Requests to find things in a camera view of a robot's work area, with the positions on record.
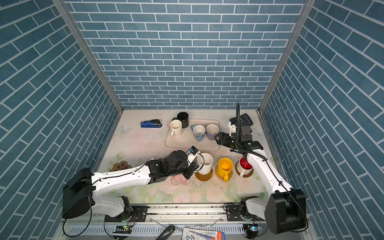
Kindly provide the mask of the white mug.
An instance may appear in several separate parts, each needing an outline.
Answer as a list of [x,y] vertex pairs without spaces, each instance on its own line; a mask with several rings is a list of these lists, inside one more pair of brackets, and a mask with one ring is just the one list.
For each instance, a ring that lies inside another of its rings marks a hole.
[[183,125],[180,120],[172,120],[170,122],[170,131],[171,131],[171,136],[177,137],[182,134],[183,131]]
[[201,175],[208,175],[212,170],[213,157],[208,153],[198,154],[198,173]]

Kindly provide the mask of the cork woven coaster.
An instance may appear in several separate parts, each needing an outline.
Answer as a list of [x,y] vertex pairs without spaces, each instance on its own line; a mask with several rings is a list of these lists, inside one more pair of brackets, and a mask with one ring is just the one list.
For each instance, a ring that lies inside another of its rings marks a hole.
[[[217,177],[218,179],[220,179],[220,180],[222,180],[222,181],[225,182],[225,178],[222,177],[222,176],[219,174],[218,169],[219,169],[219,166],[216,166],[216,167],[215,167],[215,175],[216,175],[216,177]],[[232,178],[232,176],[233,176],[233,170],[230,171],[229,176],[228,176],[228,180],[230,180],[230,179]]]

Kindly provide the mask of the red interior mug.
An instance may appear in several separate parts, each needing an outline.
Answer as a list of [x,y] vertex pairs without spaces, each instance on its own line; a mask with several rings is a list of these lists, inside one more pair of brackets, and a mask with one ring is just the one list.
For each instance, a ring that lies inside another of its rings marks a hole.
[[250,164],[244,157],[240,158],[239,161],[240,161],[240,164],[241,164],[241,166],[242,166],[243,168],[245,168],[245,169],[253,168],[253,167],[251,166],[251,164]]

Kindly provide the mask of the lavender mug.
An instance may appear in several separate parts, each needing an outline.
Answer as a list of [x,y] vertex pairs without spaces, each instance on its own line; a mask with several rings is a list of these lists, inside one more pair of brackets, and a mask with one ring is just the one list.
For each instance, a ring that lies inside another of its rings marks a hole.
[[209,124],[206,127],[206,136],[210,141],[215,140],[215,136],[220,132],[219,126],[216,124]]

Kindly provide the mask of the yellow mug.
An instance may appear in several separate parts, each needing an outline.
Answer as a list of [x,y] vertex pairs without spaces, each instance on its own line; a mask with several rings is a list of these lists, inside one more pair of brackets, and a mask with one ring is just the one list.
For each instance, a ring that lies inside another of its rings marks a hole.
[[225,182],[228,182],[229,173],[231,170],[233,170],[234,167],[232,160],[230,160],[229,158],[222,158],[219,160],[218,166],[219,174],[225,178]]

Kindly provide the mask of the black mug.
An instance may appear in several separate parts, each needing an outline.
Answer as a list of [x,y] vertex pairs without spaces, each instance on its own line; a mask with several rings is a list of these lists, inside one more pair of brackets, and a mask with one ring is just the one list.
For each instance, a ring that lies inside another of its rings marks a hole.
[[182,128],[185,129],[189,126],[189,114],[187,112],[180,112],[172,120],[179,120],[182,122]]

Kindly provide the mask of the paw print coaster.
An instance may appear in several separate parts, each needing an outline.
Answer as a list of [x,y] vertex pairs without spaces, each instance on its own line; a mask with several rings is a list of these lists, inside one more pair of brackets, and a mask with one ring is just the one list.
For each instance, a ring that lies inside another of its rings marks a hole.
[[127,170],[132,168],[131,165],[129,165],[126,161],[121,161],[119,163],[113,164],[112,168],[110,169],[110,172],[116,172],[120,170]]

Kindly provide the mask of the pink flower coaster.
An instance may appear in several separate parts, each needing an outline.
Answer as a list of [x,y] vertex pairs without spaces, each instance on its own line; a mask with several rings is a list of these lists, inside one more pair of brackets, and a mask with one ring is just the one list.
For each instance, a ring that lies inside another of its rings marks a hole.
[[172,176],[171,177],[171,184],[173,186],[178,186],[178,185],[189,185],[191,183],[191,180],[186,179],[183,175],[177,175],[177,176]]

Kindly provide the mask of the light blue patterned mug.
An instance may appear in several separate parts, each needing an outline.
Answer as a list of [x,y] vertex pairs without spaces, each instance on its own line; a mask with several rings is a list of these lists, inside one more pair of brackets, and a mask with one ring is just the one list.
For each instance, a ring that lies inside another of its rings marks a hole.
[[197,142],[201,142],[204,139],[206,134],[206,128],[204,126],[202,125],[191,126],[191,130],[193,131],[195,140]]

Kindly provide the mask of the dark brown round coaster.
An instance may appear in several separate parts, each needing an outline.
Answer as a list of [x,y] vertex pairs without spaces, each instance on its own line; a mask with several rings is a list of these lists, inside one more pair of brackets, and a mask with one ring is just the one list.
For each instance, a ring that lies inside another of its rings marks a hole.
[[250,169],[245,169],[241,166],[240,164],[240,161],[238,161],[236,163],[236,166],[235,166],[235,170],[236,170],[236,173],[241,177],[241,178],[249,178],[253,172],[254,172],[254,169],[253,168],[250,168]]

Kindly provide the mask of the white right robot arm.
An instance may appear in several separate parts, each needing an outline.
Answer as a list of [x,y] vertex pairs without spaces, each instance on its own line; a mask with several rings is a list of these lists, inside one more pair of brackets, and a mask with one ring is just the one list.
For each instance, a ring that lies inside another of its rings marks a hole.
[[243,125],[232,125],[230,133],[215,136],[218,145],[230,148],[232,152],[243,155],[252,166],[266,188],[268,201],[259,197],[243,198],[240,202],[244,218],[259,217],[266,221],[273,234],[285,232],[304,232],[309,227],[306,212],[306,196],[301,189],[294,189],[270,164],[263,146],[253,141],[250,130]]

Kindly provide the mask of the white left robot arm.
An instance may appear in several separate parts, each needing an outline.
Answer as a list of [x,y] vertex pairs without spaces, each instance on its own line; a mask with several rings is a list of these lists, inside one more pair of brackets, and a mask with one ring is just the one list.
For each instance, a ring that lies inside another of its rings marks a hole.
[[95,172],[84,168],[77,172],[63,187],[63,213],[65,220],[77,218],[87,212],[107,215],[121,222],[132,210],[128,198],[113,198],[109,192],[132,186],[164,182],[168,177],[183,175],[189,179],[198,171],[195,147],[187,152],[177,150],[162,159],[147,161],[135,168],[115,172]]

